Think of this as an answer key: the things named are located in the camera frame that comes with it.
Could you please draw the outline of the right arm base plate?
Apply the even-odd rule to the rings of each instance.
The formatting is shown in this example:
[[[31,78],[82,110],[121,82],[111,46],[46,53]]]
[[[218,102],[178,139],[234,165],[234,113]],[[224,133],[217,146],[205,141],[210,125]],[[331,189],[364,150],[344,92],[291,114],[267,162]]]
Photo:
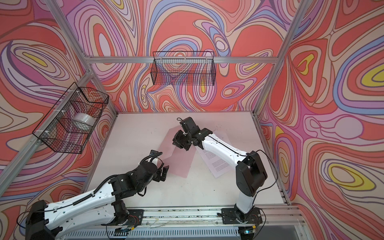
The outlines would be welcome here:
[[[224,225],[252,224],[258,226],[263,223],[259,208],[252,208],[246,214],[236,208],[223,208],[220,213],[217,213],[217,216],[222,218]]]

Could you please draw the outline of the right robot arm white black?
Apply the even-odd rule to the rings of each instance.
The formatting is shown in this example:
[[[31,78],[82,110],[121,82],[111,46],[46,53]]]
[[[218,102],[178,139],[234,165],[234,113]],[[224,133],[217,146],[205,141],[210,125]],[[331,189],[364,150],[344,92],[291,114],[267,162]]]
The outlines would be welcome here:
[[[200,129],[191,117],[178,118],[182,127],[174,138],[173,145],[188,151],[191,146],[206,150],[236,170],[236,185],[240,190],[234,207],[223,208],[218,214],[223,224],[260,224],[260,211],[254,207],[257,192],[268,178],[260,155],[251,151],[241,151],[217,137],[207,128]]]

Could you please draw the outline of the pink file folder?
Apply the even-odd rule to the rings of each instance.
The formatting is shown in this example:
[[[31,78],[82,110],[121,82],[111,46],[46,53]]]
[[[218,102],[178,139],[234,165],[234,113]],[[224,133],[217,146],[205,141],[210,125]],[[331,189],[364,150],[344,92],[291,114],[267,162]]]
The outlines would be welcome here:
[[[186,179],[192,166],[196,148],[190,147],[190,149],[186,151],[173,145],[173,138],[179,130],[182,130],[182,127],[177,126],[169,129],[157,151],[163,153],[160,159],[166,166],[169,166],[170,174]]]

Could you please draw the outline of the printed english text sheet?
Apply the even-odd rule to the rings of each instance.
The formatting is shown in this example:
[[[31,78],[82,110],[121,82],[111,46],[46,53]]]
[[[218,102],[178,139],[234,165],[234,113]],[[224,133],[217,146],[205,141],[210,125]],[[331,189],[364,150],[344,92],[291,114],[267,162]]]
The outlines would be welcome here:
[[[231,166],[225,160],[221,159],[212,152],[202,150],[200,148],[197,148],[197,151],[215,178],[218,178],[235,169],[234,166]]]

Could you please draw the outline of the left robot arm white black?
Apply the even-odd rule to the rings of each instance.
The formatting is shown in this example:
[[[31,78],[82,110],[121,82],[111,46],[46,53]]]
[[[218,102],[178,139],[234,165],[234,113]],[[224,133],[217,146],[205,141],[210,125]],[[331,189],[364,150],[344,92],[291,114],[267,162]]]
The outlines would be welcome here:
[[[162,152],[152,150],[139,165],[126,173],[111,175],[95,189],[55,203],[44,200],[32,205],[26,218],[27,240],[58,240],[68,233],[92,226],[117,226],[131,232],[142,223],[144,211],[128,209],[124,199],[143,197],[151,181],[165,181],[168,167]]]

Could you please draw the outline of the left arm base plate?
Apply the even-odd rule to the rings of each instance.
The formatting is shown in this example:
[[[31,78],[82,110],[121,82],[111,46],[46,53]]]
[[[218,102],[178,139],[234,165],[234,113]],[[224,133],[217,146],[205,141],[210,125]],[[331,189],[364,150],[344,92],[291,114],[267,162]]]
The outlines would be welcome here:
[[[120,211],[113,214],[113,219],[107,224],[102,226],[128,226],[137,227],[142,224],[144,215],[143,209],[128,209],[127,211]]]

